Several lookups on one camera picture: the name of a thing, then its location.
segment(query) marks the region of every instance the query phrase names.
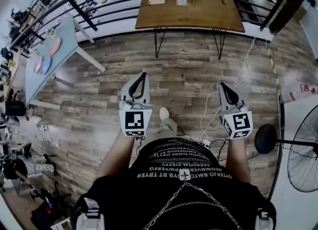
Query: black metal railing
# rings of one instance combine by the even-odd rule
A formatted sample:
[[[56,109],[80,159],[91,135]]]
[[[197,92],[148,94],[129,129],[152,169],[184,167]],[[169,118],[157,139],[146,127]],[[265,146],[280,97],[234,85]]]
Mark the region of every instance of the black metal railing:
[[[43,14],[41,14],[38,18],[36,18],[33,23],[28,26],[11,44],[11,48],[13,47],[19,47],[25,40],[29,39],[29,43],[27,43],[26,45],[24,45],[24,48],[29,48],[29,47],[34,47],[35,45],[37,45],[40,40],[43,40],[43,35],[46,34],[46,32],[41,32],[41,30],[43,30],[45,28],[45,26],[49,25],[50,23],[57,21],[59,19],[59,17],[61,17],[62,15],[72,11],[72,10],[76,10],[78,12],[78,14],[74,15],[74,18],[81,16],[82,20],[79,20],[78,23],[82,24],[85,23],[87,25],[84,25],[84,29],[89,29],[92,28],[93,30],[98,30],[98,27],[103,25],[103,24],[107,24],[107,23],[112,23],[115,21],[119,21],[119,20],[125,20],[125,19],[132,19],[132,18],[136,18],[137,15],[129,15],[129,16],[122,16],[116,19],[110,19],[110,20],[106,20],[106,21],[102,21],[99,23],[94,23],[93,20],[97,19],[97,18],[101,18],[101,17],[105,17],[105,16],[109,16],[115,13],[121,13],[121,12],[125,12],[125,11],[130,11],[130,10],[138,10],[139,9],[139,5],[132,5],[126,8],[122,8],[122,9],[117,9],[117,10],[106,10],[106,12],[104,13],[99,13],[96,15],[92,15],[91,17],[88,16],[88,14],[92,11],[95,11],[97,9],[101,10],[104,7],[108,7],[108,6],[114,6],[116,4],[119,3],[123,3],[123,2],[128,2],[128,1],[132,1],[132,0],[117,0],[114,2],[110,2],[110,3],[105,3],[105,4],[100,4],[98,6],[89,8],[87,10],[83,10],[82,7],[86,4],[89,3],[90,1],[94,1],[94,0],[85,0],[81,3],[77,3],[75,0],[60,0],[59,2],[55,3],[54,6],[52,6],[49,10],[45,11]],[[242,17],[242,20],[245,22],[250,22],[252,24],[258,25],[260,27],[260,30],[264,29],[268,23],[270,22],[270,20],[273,18],[273,16],[275,15],[275,13],[277,12],[277,10],[279,9],[279,7],[282,5],[282,2],[284,0],[278,0],[277,2],[274,2],[273,0],[264,0],[265,2],[270,4],[270,7],[268,6],[262,6],[260,4],[255,4],[253,2],[250,2],[249,0],[234,0],[235,2],[240,2],[243,4],[248,4],[252,7],[256,7],[256,8],[260,8],[263,11],[267,12],[267,13],[257,13],[254,9],[251,10],[247,10],[247,9],[243,9],[243,8],[238,8],[238,11],[241,13],[245,13],[246,15],[254,15],[257,16],[259,20],[253,20],[249,17]],[[69,3],[71,5],[70,8],[68,8],[67,10],[61,12],[60,14],[56,15],[55,17],[51,18],[48,21],[44,22],[44,19],[51,14],[53,11],[57,10],[58,8],[62,7],[63,5]],[[53,26],[51,26],[50,28],[55,28],[58,26],[58,23],[54,24]]]

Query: white sneaker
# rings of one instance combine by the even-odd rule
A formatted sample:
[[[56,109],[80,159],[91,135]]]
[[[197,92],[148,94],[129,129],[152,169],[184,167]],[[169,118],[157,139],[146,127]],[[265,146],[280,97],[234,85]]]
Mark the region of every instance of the white sneaker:
[[[169,118],[169,111],[167,108],[162,107],[160,108],[159,116],[161,120]]]

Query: khaki pants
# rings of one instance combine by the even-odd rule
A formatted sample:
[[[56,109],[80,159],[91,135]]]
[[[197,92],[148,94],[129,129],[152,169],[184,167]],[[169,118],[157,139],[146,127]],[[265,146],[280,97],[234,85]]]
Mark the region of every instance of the khaki pants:
[[[46,159],[44,156],[33,155],[31,158],[26,159],[25,157],[19,157],[21,159],[28,171],[28,174],[40,173],[43,171],[54,172],[54,167],[51,164],[46,164]]]
[[[163,119],[159,130],[154,134],[149,134],[146,139],[142,142],[142,145],[161,139],[161,138],[173,138],[177,136],[178,125],[170,118]]]

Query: pink plate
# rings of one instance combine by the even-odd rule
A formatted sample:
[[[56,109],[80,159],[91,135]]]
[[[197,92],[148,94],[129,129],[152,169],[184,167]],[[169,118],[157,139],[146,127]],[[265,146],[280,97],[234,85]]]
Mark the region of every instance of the pink plate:
[[[34,64],[34,69],[33,69],[33,71],[34,71],[35,73],[38,73],[38,72],[39,72],[40,67],[41,67],[41,65],[42,65],[42,61],[43,61],[43,57],[42,57],[42,56],[38,56],[38,57],[36,58],[36,62],[35,62],[35,64]]]
[[[61,38],[57,37],[56,39],[53,40],[51,47],[50,47],[50,56],[52,56],[53,54],[55,54],[59,47],[61,45]]]

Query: black fan base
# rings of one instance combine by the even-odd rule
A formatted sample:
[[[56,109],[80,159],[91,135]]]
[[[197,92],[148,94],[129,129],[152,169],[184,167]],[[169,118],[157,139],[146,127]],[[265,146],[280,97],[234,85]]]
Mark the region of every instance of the black fan base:
[[[255,135],[255,148],[261,154],[270,153],[277,140],[276,129],[273,125],[265,124],[261,126]]]

